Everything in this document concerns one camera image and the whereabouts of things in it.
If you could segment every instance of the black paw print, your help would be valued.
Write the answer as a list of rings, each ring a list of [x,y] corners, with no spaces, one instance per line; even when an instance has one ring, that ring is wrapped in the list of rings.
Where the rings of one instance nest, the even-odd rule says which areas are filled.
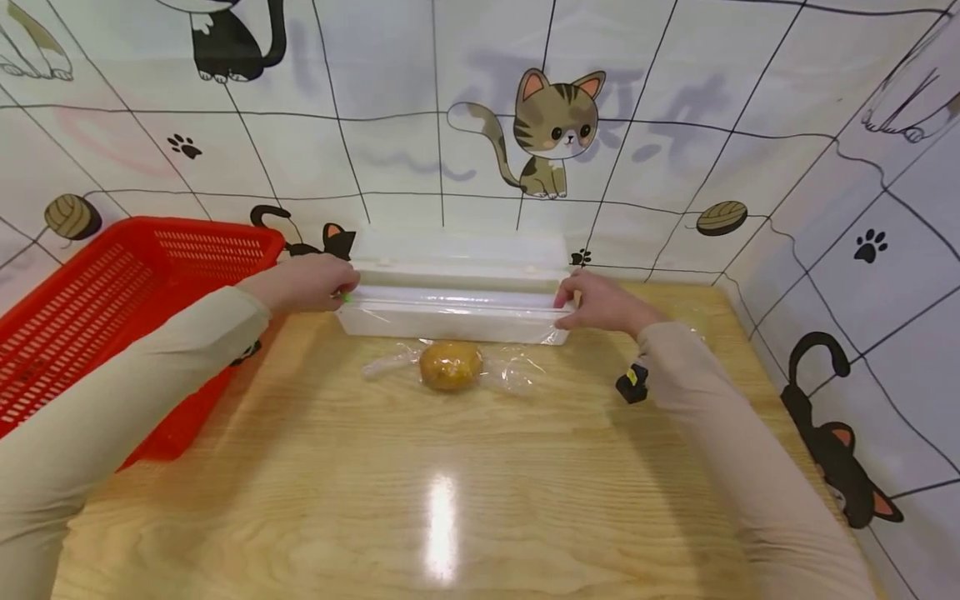
[[[570,255],[570,264],[571,265],[586,265],[590,262],[590,251],[586,248],[581,248],[579,252],[574,252]]]
[[[174,152],[183,153],[183,155],[190,160],[203,154],[199,148],[193,145],[193,139],[189,137],[184,138],[179,133],[174,133],[174,136],[168,137],[167,141],[170,142],[170,146],[174,149]]]
[[[874,264],[876,260],[876,253],[883,252],[888,247],[883,240],[886,239],[886,231],[881,231],[877,233],[872,229],[867,229],[867,235],[863,237],[856,238],[856,254],[853,255],[854,260],[862,260],[868,265]]]

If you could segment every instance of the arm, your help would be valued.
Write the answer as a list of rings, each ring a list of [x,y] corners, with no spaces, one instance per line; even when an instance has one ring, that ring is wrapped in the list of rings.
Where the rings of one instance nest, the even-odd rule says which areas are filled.
[[[263,333],[271,313],[336,310],[360,276],[329,254],[223,288],[131,344],[0,440],[0,588],[46,600],[67,522],[185,397]]]
[[[876,598],[860,553],[723,367],[679,323],[646,326],[653,399],[704,464],[762,598]]]

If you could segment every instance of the tiled wall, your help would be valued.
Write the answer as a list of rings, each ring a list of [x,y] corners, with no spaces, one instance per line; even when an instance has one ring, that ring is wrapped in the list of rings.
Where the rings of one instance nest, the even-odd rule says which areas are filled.
[[[560,233],[573,265],[726,287],[781,385],[804,334],[833,336],[849,376],[812,349],[797,386],[815,424],[855,431],[844,447],[903,516],[873,518],[859,537],[900,597],[956,583],[947,507],[960,486],[941,485],[960,477],[946,379],[960,323],[950,0],[239,0],[189,12],[209,5],[0,0],[0,311],[91,239],[64,239],[45,218],[62,194],[105,226],[138,214],[249,223],[272,205],[317,247],[327,222],[361,235]],[[226,69],[211,40],[245,58]],[[531,68],[553,84],[605,74],[562,197],[507,184],[491,142],[448,121],[457,103],[489,108],[518,176],[529,155],[516,96]],[[741,218],[706,227],[718,205]]]
[[[897,599],[960,585],[958,52],[944,20],[718,281],[778,386],[796,369],[811,454]],[[840,368],[824,347],[791,357],[811,332]]]
[[[948,4],[240,0],[191,16],[178,9],[209,3],[13,1],[0,0],[0,310],[86,243],[47,227],[61,194],[107,225],[248,223],[253,206],[278,204],[315,246],[326,222],[560,232],[572,263],[712,283]],[[284,11],[273,21],[271,3]],[[257,46],[238,68],[249,81],[202,75],[192,30],[236,19]],[[254,52],[278,49],[250,71]],[[458,102],[490,108],[518,175],[529,68],[552,83],[606,74],[595,136],[564,162],[565,197],[523,195],[490,141],[447,121]],[[738,228],[699,232],[726,202],[748,215]]]

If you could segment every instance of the yellow food item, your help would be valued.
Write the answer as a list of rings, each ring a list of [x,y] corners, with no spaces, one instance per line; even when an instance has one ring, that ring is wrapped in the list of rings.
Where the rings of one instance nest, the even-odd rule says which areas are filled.
[[[420,355],[420,379],[441,392],[463,390],[483,371],[480,348],[470,342],[435,342]]]

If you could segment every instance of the hand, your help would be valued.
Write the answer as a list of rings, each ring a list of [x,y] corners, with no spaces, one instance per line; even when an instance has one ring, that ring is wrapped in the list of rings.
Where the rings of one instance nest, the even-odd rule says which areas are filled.
[[[562,308],[580,292],[577,310],[554,325],[558,329],[595,327],[606,331],[623,331],[636,339],[648,325],[669,321],[663,313],[637,298],[606,277],[577,269],[564,279],[553,300],[554,308]]]
[[[237,284],[271,312],[337,310],[343,294],[360,283],[360,274],[346,260],[331,254],[303,254]]]

